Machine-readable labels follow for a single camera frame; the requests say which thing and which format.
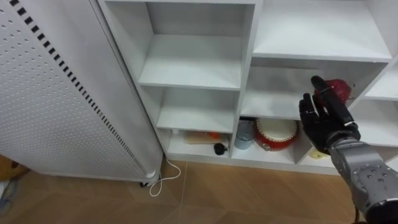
silver robotic arm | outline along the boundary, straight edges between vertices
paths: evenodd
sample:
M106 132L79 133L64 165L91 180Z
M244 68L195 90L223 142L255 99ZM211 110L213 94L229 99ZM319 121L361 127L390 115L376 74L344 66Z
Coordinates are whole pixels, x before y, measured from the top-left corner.
M397 223L398 173L383 162L372 146L353 138L340 139L329 152L351 190L355 206L367 221Z
M331 156L369 224L398 223L398 173L360 141L353 117L325 81L315 76L311 82L320 95L306 93L300 101L305 134L316 149Z

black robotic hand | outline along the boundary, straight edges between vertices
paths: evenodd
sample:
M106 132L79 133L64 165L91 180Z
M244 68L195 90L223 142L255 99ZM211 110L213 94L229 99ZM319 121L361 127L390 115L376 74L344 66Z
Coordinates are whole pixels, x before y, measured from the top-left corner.
M339 139L359 140L361 135L358 126L336 93L319 76L312 77L311 83L319 91L319 95L312 96L315 108L311 95L306 93L300 100L299 110L303 130L315 148L322 153L330 154L329 149Z

red apple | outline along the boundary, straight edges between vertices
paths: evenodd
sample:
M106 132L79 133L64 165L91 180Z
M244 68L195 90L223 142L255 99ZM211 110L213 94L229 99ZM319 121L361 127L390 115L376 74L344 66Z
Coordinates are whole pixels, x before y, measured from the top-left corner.
M326 80L326 84L330 86L330 88L336 93L338 99L346 104L349 95L351 94L351 88L344 80L335 79L335 80ZM314 94L319 97L319 91L315 90Z

white drumhead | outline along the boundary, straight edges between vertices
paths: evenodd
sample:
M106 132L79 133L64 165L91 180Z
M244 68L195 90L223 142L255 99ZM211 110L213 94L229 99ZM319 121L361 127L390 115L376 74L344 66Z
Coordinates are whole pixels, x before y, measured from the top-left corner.
M297 124L293 120L259 118L258 125L265 137L277 141L291 138L297 130Z

cabinet caster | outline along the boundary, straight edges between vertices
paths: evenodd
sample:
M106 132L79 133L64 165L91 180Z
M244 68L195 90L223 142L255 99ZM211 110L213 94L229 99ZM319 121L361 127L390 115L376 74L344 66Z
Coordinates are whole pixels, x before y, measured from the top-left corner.
M147 186L148 186L148 183L140 182L140 183L139 183L139 186L140 186L140 187L147 187Z

